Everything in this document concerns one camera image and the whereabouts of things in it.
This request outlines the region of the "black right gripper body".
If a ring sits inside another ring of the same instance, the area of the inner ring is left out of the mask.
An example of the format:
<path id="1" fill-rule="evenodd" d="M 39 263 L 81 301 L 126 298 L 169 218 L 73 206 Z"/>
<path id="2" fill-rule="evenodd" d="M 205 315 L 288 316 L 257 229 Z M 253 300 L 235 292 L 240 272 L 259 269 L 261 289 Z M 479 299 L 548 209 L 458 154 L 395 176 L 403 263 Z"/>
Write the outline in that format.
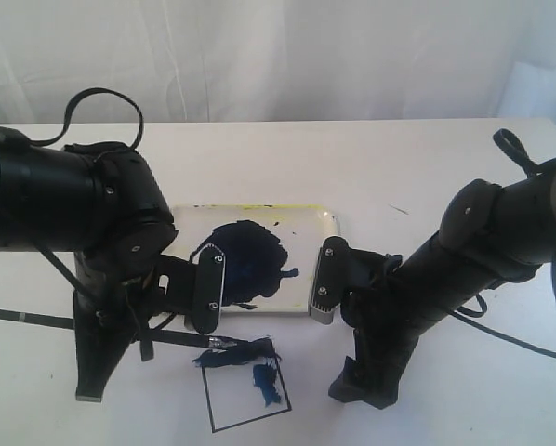
<path id="1" fill-rule="evenodd" d="M 340 309 L 353 329 L 355 356 L 345 359 L 328 395 L 342 403 L 361 401 L 385 409 L 398 400 L 399 385 L 417 346 L 402 334 L 404 318 L 391 289 L 400 255 L 362 250 L 350 254 Z"/>

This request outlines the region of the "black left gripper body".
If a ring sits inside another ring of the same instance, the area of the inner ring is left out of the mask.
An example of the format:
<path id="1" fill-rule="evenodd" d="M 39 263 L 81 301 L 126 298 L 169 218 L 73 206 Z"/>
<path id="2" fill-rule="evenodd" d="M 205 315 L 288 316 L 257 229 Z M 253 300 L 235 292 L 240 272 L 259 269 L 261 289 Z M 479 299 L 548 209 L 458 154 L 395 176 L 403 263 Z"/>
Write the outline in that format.
<path id="1" fill-rule="evenodd" d="M 196 266 L 165 255 L 123 264 L 75 253 L 76 277 L 89 295 L 73 293 L 73 330 L 77 364 L 75 399 L 101 402 L 105 387 L 128 347 L 146 345 L 149 319 L 184 309 L 192 300 Z"/>

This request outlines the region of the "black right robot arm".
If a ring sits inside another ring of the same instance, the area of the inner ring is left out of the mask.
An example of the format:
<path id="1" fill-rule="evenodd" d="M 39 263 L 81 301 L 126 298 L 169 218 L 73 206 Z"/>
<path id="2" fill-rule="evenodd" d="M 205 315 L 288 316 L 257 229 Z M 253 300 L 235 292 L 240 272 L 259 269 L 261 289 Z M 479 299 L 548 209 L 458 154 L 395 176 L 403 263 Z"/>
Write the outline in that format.
<path id="1" fill-rule="evenodd" d="M 324 244 L 330 297 L 352 328 L 355 354 L 330 386 L 331 398 L 384 409 L 418 339 L 446 317 L 464 319 L 484 290 L 527 282 L 556 266 L 556 158 L 502 187 L 481 179 L 448 205 L 440 228 L 410 257 Z"/>

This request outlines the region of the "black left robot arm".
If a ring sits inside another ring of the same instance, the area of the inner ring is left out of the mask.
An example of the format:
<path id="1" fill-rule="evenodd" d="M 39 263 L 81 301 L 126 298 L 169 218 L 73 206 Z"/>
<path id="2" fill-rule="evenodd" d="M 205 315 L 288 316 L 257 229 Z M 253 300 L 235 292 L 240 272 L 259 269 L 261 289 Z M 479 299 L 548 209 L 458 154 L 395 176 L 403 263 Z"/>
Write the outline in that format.
<path id="1" fill-rule="evenodd" d="M 101 401 L 133 342 L 153 356 L 149 320 L 184 313 L 196 268 L 168 256 L 174 219 L 150 167 L 122 143 L 45 148 L 0 127 L 0 251 L 70 252 L 80 401 Z"/>

